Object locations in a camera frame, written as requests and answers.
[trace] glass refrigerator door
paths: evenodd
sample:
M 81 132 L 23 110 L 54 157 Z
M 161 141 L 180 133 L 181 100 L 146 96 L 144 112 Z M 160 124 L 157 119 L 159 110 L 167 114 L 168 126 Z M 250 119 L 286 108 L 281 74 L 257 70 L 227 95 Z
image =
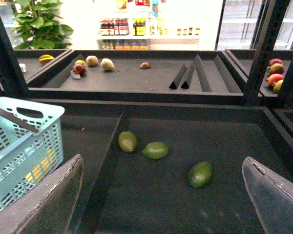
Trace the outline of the glass refrigerator door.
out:
M 226 0 L 217 50 L 250 49 L 262 0 Z
M 11 34 L 10 31 L 16 27 L 13 21 L 13 8 L 11 5 L 7 5 L 9 0 L 0 0 L 0 16 L 4 25 L 4 28 L 8 34 L 10 42 L 13 47 L 22 43 L 21 39 L 17 39 L 14 41 L 15 37 L 17 36 L 16 33 Z
M 283 19 L 277 41 L 274 45 L 275 50 L 290 50 L 293 48 L 293 0 Z

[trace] plastic basket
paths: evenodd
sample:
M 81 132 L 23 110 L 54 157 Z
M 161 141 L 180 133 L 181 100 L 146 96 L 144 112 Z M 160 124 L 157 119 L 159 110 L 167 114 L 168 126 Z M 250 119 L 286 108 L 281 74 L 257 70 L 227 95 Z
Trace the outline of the plastic basket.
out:
M 0 116 L 0 211 L 34 188 L 63 161 L 61 106 L 0 97 L 0 108 L 34 125 L 33 133 Z M 23 115 L 19 108 L 43 117 Z

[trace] basket handle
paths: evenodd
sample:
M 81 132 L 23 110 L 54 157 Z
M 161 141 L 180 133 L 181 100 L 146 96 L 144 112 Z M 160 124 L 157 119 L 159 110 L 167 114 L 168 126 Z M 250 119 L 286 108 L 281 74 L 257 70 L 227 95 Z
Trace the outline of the basket handle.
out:
M 15 117 L 12 113 L 9 113 L 1 108 L 0 108 L 0 116 L 19 125 L 21 128 L 27 129 L 27 130 L 34 132 L 34 133 L 39 132 L 39 130 L 37 128 L 35 128 L 33 125 L 26 123 L 25 121 L 21 120 L 20 118 Z

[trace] potted plant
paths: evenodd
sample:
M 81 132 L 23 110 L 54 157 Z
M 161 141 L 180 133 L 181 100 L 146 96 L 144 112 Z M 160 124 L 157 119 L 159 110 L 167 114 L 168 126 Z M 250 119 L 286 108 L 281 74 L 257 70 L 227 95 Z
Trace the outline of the potted plant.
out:
M 11 31 L 18 35 L 15 40 L 22 38 L 23 42 L 15 49 L 64 49 L 71 45 L 65 42 L 74 30 L 57 19 L 62 19 L 59 9 L 60 0 L 15 0 L 20 11 L 14 13 L 17 27 Z

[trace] red apple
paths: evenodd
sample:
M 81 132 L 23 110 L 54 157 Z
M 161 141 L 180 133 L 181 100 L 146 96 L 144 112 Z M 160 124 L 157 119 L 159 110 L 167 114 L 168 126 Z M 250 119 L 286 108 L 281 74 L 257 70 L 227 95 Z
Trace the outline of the red apple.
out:
M 277 83 L 279 80 L 283 80 L 284 76 L 281 74 L 272 74 L 266 81 L 268 81 L 268 86 L 273 87 L 273 83 Z
M 86 67 L 81 63 L 77 63 L 73 66 L 73 72 L 82 76 L 86 72 Z
M 283 64 L 282 60 L 279 58 L 273 58 L 269 60 L 269 64 L 268 66 L 271 67 L 272 65 L 274 65 L 275 63 L 280 63 Z

